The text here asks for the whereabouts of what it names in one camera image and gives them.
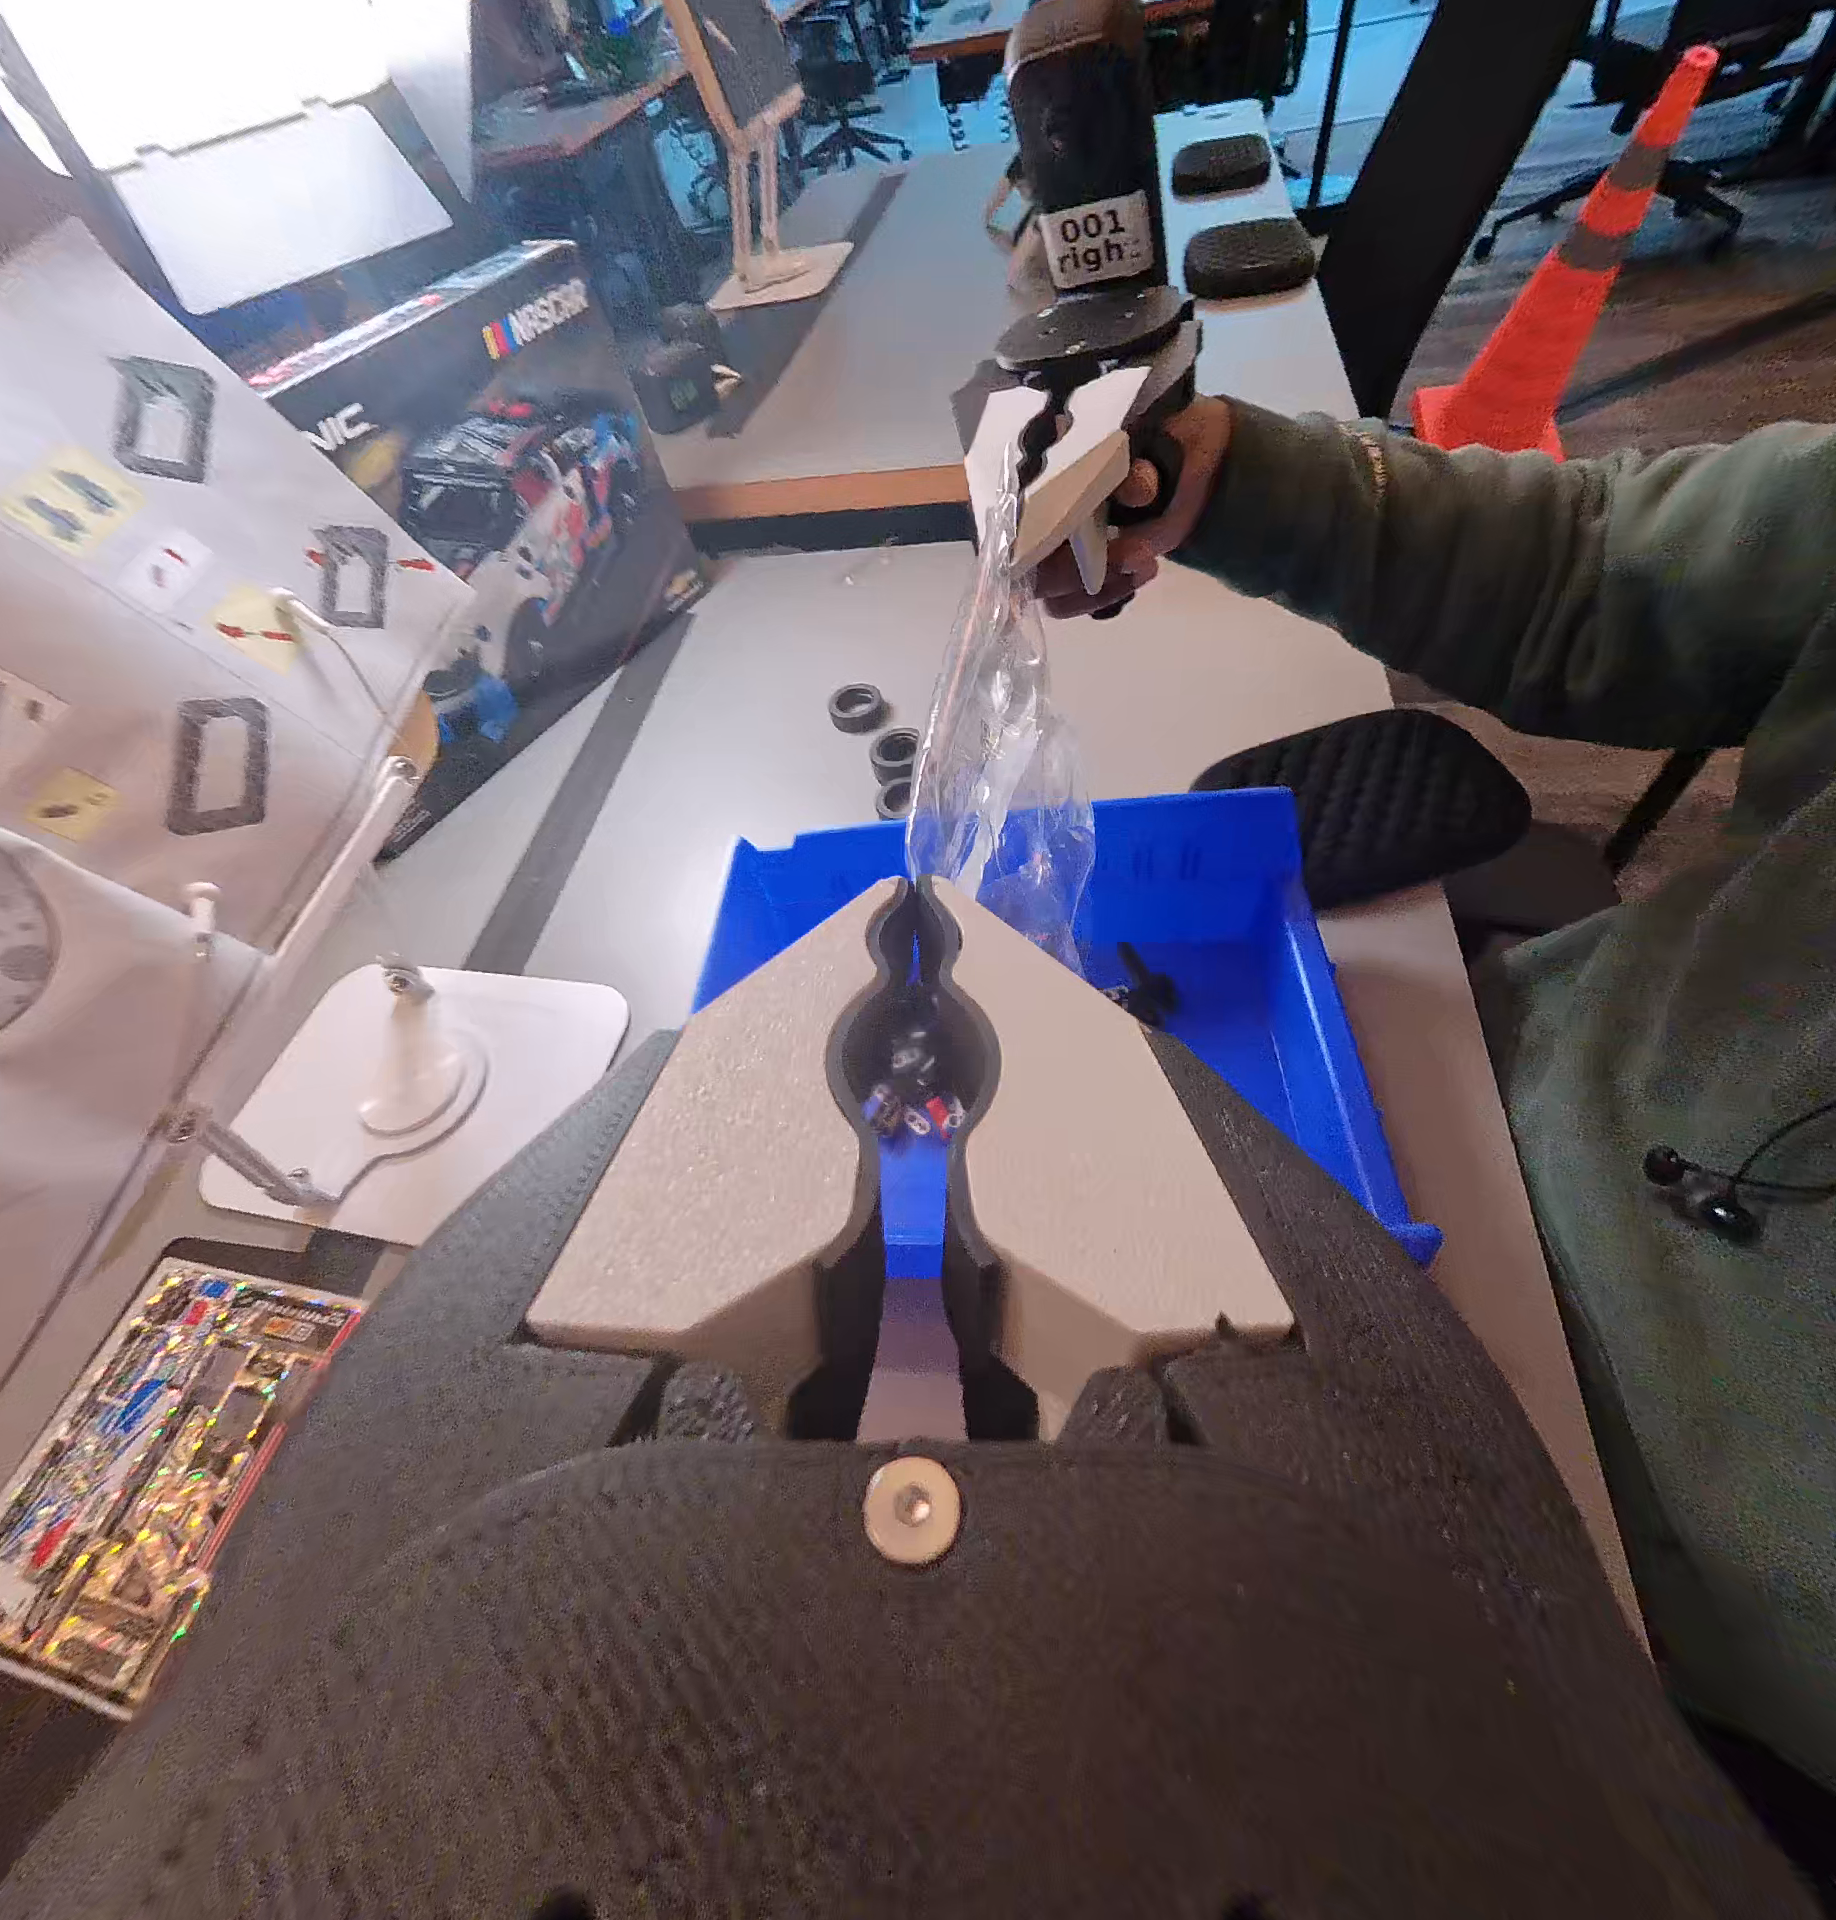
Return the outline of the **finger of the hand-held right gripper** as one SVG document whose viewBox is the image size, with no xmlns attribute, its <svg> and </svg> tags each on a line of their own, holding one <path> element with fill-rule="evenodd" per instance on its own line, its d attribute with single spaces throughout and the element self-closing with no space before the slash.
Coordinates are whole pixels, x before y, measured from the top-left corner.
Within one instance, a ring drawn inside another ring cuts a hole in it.
<svg viewBox="0 0 1836 1920">
<path fill-rule="evenodd" d="M 978 420 L 964 450 L 971 507 L 978 521 L 978 544 L 1001 537 L 1006 573 L 1023 579 L 1055 546 L 1059 534 L 1059 484 L 1044 470 L 1025 478 L 1029 438 L 1046 429 L 1059 441 L 1060 403 L 1037 387 L 1001 387 L 981 399 Z"/>
<path fill-rule="evenodd" d="M 1008 481 L 1017 499 L 1013 575 L 1070 551 L 1080 579 L 1103 579 L 1110 544 L 1108 513 L 1132 470 L 1130 423 L 1142 411 L 1148 372 L 1112 368 L 1057 399 L 1023 393 Z"/>
</svg>

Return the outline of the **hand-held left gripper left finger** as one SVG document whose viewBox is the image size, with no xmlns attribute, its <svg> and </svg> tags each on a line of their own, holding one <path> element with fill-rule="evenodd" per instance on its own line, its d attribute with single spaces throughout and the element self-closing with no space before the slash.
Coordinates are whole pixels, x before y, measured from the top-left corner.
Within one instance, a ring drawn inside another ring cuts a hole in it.
<svg viewBox="0 0 1836 1920">
<path fill-rule="evenodd" d="M 913 906 L 878 880 L 691 1017 L 526 1310 L 535 1340 L 708 1367 L 768 1429 L 861 1424 L 886 1243 L 847 1045 Z"/>
</svg>

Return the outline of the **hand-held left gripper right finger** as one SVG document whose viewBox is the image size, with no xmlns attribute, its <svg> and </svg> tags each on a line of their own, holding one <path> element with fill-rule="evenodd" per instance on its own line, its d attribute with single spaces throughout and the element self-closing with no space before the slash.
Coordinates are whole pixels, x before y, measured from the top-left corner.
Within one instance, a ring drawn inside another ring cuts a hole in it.
<svg viewBox="0 0 1836 1920">
<path fill-rule="evenodd" d="M 1060 1429 L 1088 1383 L 1297 1319 L 1157 1037 L 947 880 L 919 883 L 967 1086 L 940 1297 L 971 1429 Z"/>
</svg>

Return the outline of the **blue plastic bin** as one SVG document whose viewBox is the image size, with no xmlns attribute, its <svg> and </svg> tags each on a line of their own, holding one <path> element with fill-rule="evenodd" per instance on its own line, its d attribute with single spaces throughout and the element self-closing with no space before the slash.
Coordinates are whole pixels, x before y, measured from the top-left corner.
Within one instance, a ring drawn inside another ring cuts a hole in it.
<svg viewBox="0 0 1836 1920">
<path fill-rule="evenodd" d="M 1370 1213 L 1428 1268 L 1437 1224 L 1413 1217 L 1380 1106 L 1302 875 L 1285 788 L 1094 804 L 1094 867 L 1080 902 L 1084 976 L 1132 981 L 1120 949 L 1166 976 L 1164 1032 Z M 693 1011 L 810 935 L 882 880 L 906 875 L 906 823 L 817 829 L 778 849 L 739 841 Z"/>
</svg>

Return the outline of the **small clear plastic bag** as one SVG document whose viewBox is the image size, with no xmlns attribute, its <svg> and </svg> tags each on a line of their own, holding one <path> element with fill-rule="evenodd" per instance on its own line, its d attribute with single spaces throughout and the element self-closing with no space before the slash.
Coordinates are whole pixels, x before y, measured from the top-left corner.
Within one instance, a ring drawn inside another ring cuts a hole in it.
<svg viewBox="0 0 1836 1920">
<path fill-rule="evenodd" d="M 911 883 L 949 883 L 1072 973 L 1084 966 L 1099 830 L 1017 526 L 993 509 L 940 662 L 905 829 Z"/>
</svg>

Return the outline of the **holographic sticker sheet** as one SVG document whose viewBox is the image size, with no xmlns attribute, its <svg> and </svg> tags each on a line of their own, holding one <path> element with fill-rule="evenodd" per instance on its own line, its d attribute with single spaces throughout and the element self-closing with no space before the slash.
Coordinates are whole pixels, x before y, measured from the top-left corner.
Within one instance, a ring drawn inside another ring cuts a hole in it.
<svg viewBox="0 0 1836 1920">
<path fill-rule="evenodd" d="M 0 1675 L 132 1720 L 364 1310 L 158 1260 L 0 1493 Z"/>
</svg>

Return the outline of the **lego instruction booklet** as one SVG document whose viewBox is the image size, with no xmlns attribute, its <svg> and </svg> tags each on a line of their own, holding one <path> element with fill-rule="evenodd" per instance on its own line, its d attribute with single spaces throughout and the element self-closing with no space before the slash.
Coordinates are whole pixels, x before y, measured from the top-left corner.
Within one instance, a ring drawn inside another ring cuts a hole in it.
<svg viewBox="0 0 1836 1920">
<path fill-rule="evenodd" d="M 0 1399 L 469 598 L 82 222 L 0 253 Z"/>
</svg>

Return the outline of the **person's right forearm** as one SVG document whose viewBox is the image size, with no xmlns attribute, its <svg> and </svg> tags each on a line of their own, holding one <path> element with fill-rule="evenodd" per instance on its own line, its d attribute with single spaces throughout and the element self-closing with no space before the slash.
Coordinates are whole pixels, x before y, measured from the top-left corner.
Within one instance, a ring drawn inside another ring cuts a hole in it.
<svg viewBox="0 0 1836 1920">
<path fill-rule="evenodd" d="M 1836 768 L 1836 423 L 1559 461 L 1231 415 L 1184 565 L 1527 736 Z"/>
</svg>

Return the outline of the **lego set box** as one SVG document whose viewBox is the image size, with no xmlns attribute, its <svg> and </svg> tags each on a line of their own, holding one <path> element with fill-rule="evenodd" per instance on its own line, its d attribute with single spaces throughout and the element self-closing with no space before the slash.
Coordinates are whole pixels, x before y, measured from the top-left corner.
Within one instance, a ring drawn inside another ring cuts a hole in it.
<svg viewBox="0 0 1836 1920">
<path fill-rule="evenodd" d="M 466 589 L 424 681 L 423 841 L 701 597 L 630 368 L 569 238 L 459 268 L 247 374 Z"/>
</svg>

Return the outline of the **grey wood-edged table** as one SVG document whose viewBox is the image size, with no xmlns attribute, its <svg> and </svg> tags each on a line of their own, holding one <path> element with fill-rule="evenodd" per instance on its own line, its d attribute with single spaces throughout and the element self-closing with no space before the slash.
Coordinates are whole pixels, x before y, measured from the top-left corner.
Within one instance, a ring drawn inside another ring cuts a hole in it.
<svg viewBox="0 0 1836 1920">
<path fill-rule="evenodd" d="M 1194 141 L 1264 133 L 1256 104 L 1168 112 L 1157 122 L 1170 263 L 1221 224 L 1288 218 L 1278 165 L 1264 187 L 1179 200 L 1170 165 Z M 655 437 L 691 524 L 878 514 L 960 507 L 968 492 L 954 393 L 1002 329 L 1034 302 L 1008 284 L 1011 253 L 987 224 L 1001 184 L 999 144 L 867 167 L 815 180 L 786 210 L 792 244 L 861 228 L 842 274 L 737 430 L 732 409 L 677 437 Z M 1354 420 L 1335 329 L 1316 281 L 1261 301 L 1200 301 L 1200 390 L 1287 417 Z"/>
</svg>

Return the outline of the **white book stand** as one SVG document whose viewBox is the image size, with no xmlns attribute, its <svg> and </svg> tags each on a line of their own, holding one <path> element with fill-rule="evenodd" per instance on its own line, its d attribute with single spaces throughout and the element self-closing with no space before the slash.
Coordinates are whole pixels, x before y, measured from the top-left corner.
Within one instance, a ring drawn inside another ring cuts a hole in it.
<svg viewBox="0 0 1836 1920">
<path fill-rule="evenodd" d="M 595 1093 L 628 1007 L 597 983 L 427 966 L 392 938 L 307 993 L 437 758 L 423 690 L 379 719 L 382 753 L 346 829 L 155 1147 L 210 1209 L 418 1247 Z"/>
</svg>

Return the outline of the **plywood stand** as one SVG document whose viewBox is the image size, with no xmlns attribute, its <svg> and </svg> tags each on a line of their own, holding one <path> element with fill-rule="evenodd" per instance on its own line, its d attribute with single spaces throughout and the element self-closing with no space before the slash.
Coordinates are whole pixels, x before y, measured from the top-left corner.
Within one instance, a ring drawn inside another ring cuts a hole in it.
<svg viewBox="0 0 1836 1920">
<path fill-rule="evenodd" d="M 854 244 L 786 248 L 780 134 L 805 107 L 785 29 L 767 3 L 662 3 L 691 84 L 726 162 L 732 271 L 708 298 L 714 319 L 823 298 Z"/>
</svg>

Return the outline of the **orange traffic cone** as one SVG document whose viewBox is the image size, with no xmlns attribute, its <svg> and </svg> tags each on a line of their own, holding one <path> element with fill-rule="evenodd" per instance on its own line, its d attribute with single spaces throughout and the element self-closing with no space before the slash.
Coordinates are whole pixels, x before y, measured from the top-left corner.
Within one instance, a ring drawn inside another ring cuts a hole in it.
<svg viewBox="0 0 1836 1920">
<path fill-rule="evenodd" d="M 1625 151 L 1593 184 L 1574 224 L 1537 266 L 1471 368 L 1451 387 L 1413 394 L 1410 426 L 1419 441 L 1441 450 L 1564 458 L 1559 407 L 1718 67 L 1713 44 L 1680 54 Z"/>
</svg>

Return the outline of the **person's green sweatshirt torso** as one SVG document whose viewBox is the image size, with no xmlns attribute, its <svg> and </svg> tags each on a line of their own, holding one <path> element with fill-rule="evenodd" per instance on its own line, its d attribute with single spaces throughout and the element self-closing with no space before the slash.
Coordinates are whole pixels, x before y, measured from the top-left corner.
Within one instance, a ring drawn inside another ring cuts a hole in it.
<svg viewBox="0 0 1836 1920">
<path fill-rule="evenodd" d="M 1836 1786 L 1836 1195 L 1735 1245 L 1643 1170 L 1836 1101 L 1836 722 L 1748 747 L 1721 853 L 1506 950 L 1493 1018 L 1666 1681 Z"/>
</svg>

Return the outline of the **white lit panel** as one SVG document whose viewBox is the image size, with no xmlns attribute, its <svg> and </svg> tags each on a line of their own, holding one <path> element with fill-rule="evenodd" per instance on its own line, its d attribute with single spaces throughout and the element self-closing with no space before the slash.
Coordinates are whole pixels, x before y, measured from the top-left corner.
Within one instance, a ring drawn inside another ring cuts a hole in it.
<svg viewBox="0 0 1836 1920">
<path fill-rule="evenodd" d="M 466 3 L 0 3 L 0 117 L 207 319 L 469 221 L 472 30 Z"/>
</svg>

